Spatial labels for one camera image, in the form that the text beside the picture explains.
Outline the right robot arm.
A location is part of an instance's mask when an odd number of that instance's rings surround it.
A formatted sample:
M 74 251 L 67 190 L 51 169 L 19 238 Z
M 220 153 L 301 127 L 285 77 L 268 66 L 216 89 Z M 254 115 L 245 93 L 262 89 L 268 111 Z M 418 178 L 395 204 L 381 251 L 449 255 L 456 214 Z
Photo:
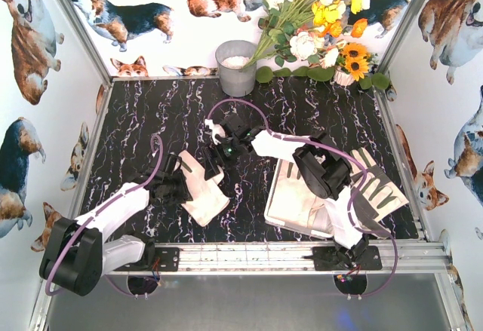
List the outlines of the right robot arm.
M 221 124 L 205 119 L 211 130 L 213 144 L 204 148 L 205 180 L 217 176 L 237 163 L 238 156 L 255 152 L 297 165 L 304 186 L 323 199 L 334 230 L 334 241 L 346 249 L 353 248 L 363 230 L 355 221 L 351 192 L 352 170 L 355 159 L 334 148 L 325 132 L 318 136 L 292 136 L 276 133 L 266 125 L 250 128 L 236 114 Z

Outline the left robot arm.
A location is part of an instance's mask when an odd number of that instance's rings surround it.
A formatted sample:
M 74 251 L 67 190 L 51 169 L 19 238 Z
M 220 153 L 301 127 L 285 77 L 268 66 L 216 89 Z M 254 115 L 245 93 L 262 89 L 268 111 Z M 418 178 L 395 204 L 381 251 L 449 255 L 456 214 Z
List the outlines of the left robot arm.
M 178 205 L 192 200 L 181 169 L 182 158 L 169 154 L 155 157 L 141 173 L 101 205 L 75 219 L 62 217 L 51 229 L 39 275 L 45 292 L 51 285 L 86 296 L 101 277 L 118 269 L 145 271 L 159 261 L 155 241 L 142 235 L 113 233 L 136 213 L 150 205 Z

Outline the white glove grey palm patch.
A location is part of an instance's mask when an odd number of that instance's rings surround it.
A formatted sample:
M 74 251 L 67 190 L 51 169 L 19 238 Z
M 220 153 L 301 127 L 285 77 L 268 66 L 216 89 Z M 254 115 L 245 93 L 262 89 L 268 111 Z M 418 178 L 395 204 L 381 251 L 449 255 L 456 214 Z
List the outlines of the white glove grey palm patch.
M 205 169 L 187 150 L 182 151 L 179 156 L 180 169 L 192 197 L 192 200 L 186 201 L 182 207 L 198 225 L 205 227 L 229 205 L 229 198 L 218 186 L 223 175 L 220 173 L 212 179 L 205 180 Z

